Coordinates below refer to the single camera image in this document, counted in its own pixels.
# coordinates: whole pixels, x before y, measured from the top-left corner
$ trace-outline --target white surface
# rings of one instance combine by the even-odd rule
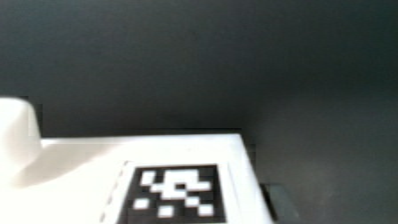
[[[8,179],[41,153],[41,137],[33,105],[0,98],[0,180]]]
[[[272,223],[239,135],[45,139],[43,147],[2,186],[0,223],[114,224],[136,167],[201,164],[219,164],[228,223]]]
[[[40,140],[31,104],[0,98],[0,223],[116,224],[136,167],[207,164],[219,167],[228,223],[271,224],[239,134]],[[153,175],[145,174],[141,184],[212,216],[212,206],[187,198],[185,190],[153,184]],[[187,190],[212,188],[196,170],[168,171],[166,178]],[[146,206],[137,200],[136,207]],[[173,213],[161,209],[162,217]]]

